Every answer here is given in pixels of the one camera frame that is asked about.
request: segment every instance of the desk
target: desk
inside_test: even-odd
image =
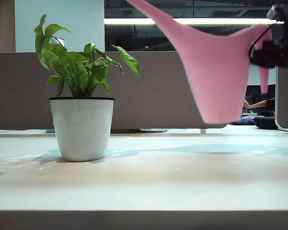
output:
[[[257,115],[257,113],[241,113],[241,116]]]
[[[288,132],[111,135],[61,159],[54,134],[0,131],[0,229],[288,229]]]

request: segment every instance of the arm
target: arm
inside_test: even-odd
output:
[[[255,103],[255,104],[249,104],[247,101],[244,101],[244,108],[251,109],[251,108],[257,108],[257,107],[264,107],[267,100],[263,100],[261,102]]]

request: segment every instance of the potted plant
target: potted plant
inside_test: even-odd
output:
[[[67,51],[54,36],[59,30],[70,32],[57,24],[48,25],[43,31],[46,14],[34,29],[35,49],[40,63],[54,71],[47,85],[57,85],[56,97],[49,98],[53,125],[62,157],[67,161],[92,161],[103,158],[106,152],[113,113],[113,98],[92,97],[94,89],[101,85],[107,95],[110,88],[107,75],[111,65],[122,65],[88,43],[83,52]],[[124,61],[140,77],[138,61],[122,47],[115,46]],[[59,97],[67,84],[72,97]]]

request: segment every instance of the ceiling light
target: ceiling light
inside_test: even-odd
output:
[[[175,21],[188,25],[225,25],[225,24],[283,24],[267,18],[176,18]],[[105,18],[105,24],[111,25],[152,25],[155,22],[150,18]]]
[[[267,18],[177,18],[175,21],[181,24],[209,25],[209,24],[274,24],[276,20]]]
[[[155,22],[150,18],[105,18],[107,25],[152,25]]]

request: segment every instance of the cable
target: cable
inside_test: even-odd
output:
[[[274,26],[275,24],[276,24],[276,23],[271,24],[271,25],[256,39],[256,41],[251,45],[250,50],[249,50],[249,59],[251,59],[251,53],[252,53],[252,50],[253,50],[255,44],[256,44],[256,43],[264,36],[264,34],[267,33],[267,31],[268,31],[272,26]]]

